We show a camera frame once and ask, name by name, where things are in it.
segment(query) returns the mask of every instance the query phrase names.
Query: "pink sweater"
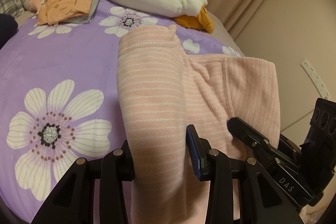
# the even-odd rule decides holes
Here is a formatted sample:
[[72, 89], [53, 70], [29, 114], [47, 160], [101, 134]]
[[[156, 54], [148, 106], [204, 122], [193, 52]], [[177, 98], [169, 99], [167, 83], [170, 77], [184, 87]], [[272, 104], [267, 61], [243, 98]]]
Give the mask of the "pink sweater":
[[[146, 26], [120, 40], [118, 94], [135, 180], [133, 224], [204, 224], [209, 183], [193, 173], [185, 130], [229, 157], [249, 151], [227, 130], [238, 116], [277, 147], [280, 106], [275, 66], [265, 60], [220, 54], [187, 55], [176, 26]], [[235, 219], [239, 218], [234, 183]]]

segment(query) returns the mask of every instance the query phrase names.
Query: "blue gripper pad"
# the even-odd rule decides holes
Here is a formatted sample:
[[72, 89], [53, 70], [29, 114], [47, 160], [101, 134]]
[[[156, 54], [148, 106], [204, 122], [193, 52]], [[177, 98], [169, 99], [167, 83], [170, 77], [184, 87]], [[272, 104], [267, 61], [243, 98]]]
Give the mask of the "blue gripper pad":
[[207, 161], [207, 150], [210, 145], [207, 140], [198, 137], [197, 131], [193, 124], [187, 126], [186, 143], [188, 146], [191, 163], [194, 169], [194, 174], [199, 181], [208, 180], [209, 169]]

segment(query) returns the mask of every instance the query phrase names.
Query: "bed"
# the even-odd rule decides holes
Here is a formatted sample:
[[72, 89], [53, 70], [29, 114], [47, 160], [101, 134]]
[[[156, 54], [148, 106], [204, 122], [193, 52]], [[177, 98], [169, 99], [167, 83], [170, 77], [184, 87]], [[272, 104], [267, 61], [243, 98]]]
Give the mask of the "bed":
[[[126, 139], [116, 86], [118, 41], [135, 26], [118, 26], [112, 34], [111, 15], [132, 18], [137, 27], [175, 24], [100, 0], [90, 24], [37, 26], [36, 17], [23, 12], [18, 22], [24, 23], [0, 50], [0, 197], [28, 223], [76, 158], [103, 157]], [[243, 56], [210, 16], [212, 35], [177, 27], [185, 52]], [[130, 184], [124, 192], [129, 211]]]

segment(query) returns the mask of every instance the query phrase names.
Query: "electrical outlet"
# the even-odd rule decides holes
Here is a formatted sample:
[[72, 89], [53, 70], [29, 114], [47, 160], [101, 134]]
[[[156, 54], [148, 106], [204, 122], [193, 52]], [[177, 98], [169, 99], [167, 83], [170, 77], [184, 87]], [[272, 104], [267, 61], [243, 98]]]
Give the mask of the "electrical outlet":
[[317, 91], [319, 92], [321, 98], [330, 100], [330, 94], [329, 94], [326, 86], [324, 85], [321, 78], [318, 76], [318, 74], [314, 70], [313, 66], [309, 63], [309, 61], [307, 59], [305, 59], [301, 63], [301, 67], [308, 74], [309, 78], [311, 79], [311, 81], [313, 82]]

